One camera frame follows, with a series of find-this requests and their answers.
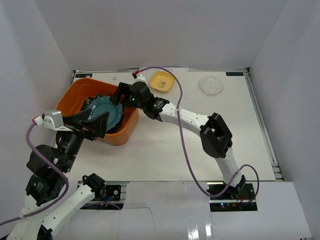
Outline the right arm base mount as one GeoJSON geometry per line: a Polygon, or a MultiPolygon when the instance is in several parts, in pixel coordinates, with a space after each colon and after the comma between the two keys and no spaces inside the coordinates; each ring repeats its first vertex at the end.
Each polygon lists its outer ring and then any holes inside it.
{"type": "Polygon", "coordinates": [[[217,198],[210,198],[209,206],[211,213],[226,212],[255,212],[258,210],[256,200],[248,203],[255,195],[251,183],[246,183],[238,197],[233,197],[225,192],[217,198]]]}

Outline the yellow panda square dish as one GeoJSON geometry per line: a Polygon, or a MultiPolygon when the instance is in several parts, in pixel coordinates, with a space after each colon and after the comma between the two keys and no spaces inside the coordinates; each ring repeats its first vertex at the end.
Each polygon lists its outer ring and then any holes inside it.
{"type": "Polygon", "coordinates": [[[149,86],[157,92],[167,93],[172,89],[175,81],[175,78],[168,72],[156,71],[149,79],[149,86]]]}

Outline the clear glass plate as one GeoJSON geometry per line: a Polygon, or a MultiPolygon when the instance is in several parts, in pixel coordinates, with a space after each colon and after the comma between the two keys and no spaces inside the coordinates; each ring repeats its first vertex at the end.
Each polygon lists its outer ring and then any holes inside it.
{"type": "Polygon", "coordinates": [[[214,96],[224,90],[224,85],[215,76],[205,76],[198,81],[199,89],[206,95],[214,96]]]}

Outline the teal scalloped round plate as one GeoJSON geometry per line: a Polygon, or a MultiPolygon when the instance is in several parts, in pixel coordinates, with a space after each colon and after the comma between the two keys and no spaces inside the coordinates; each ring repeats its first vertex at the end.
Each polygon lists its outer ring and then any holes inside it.
{"type": "Polygon", "coordinates": [[[121,121],[123,115],[122,105],[120,103],[114,105],[109,96],[100,96],[94,99],[85,109],[91,110],[88,120],[94,119],[103,113],[109,113],[106,126],[107,132],[121,121]]]}

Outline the black floral square plate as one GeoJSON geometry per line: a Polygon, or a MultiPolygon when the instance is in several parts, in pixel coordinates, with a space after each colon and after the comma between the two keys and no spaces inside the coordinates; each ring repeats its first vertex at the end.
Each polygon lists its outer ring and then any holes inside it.
{"type": "Polygon", "coordinates": [[[94,97],[86,97],[80,110],[81,111],[85,110],[94,100],[95,100],[94,97]]]}

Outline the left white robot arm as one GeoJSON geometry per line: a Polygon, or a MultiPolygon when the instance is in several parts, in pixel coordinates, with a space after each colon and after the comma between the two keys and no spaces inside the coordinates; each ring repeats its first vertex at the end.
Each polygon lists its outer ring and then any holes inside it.
{"type": "Polygon", "coordinates": [[[105,196],[106,182],[97,174],[84,175],[76,192],[55,211],[50,208],[59,202],[70,187],[66,173],[70,172],[85,139],[93,141],[107,131],[109,112],[96,117],[86,109],[63,117],[59,110],[49,110],[35,117],[26,133],[32,152],[27,168],[32,172],[26,189],[20,216],[8,240],[52,240],[62,225],[88,202],[105,196]],[[56,131],[56,147],[34,146],[30,140],[35,126],[56,131]]]}

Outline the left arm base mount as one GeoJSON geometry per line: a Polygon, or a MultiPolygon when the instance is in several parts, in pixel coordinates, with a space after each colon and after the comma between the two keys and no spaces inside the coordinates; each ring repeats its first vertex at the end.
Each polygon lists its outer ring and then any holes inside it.
{"type": "Polygon", "coordinates": [[[82,206],[81,210],[121,210],[124,205],[121,185],[106,185],[98,197],[82,206]]]}

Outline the yellow and black square plate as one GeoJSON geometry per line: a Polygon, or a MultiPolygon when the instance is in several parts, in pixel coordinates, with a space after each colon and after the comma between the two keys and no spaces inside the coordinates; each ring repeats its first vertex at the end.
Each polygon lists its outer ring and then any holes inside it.
{"type": "Polygon", "coordinates": [[[123,129],[123,125],[124,125],[124,124],[123,124],[123,118],[121,118],[121,119],[119,120],[119,122],[118,122],[114,127],[110,128],[110,129],[106,132],[106,134],[107,134],[107,135],[110,135],[110,134],[115,134],[115,133],[121,131],[121,130],[123,129]]]}

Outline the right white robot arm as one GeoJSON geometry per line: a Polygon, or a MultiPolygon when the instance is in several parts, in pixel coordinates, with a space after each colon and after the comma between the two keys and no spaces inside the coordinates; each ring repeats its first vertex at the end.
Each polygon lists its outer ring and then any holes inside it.
{"type": "Polygon", "coordinates": [[[223,118],[178,109],[169,100],[155,97],[141,81],[133,84],[121,82],[110,97],[114,105],[139,108],[150,119],[184,128],[200,137],[203,151],[214,158],[222,173],[226,195],[236,200],[244,193],[246,178],[236,163],[232,150],[232,133],[223,118]]]}

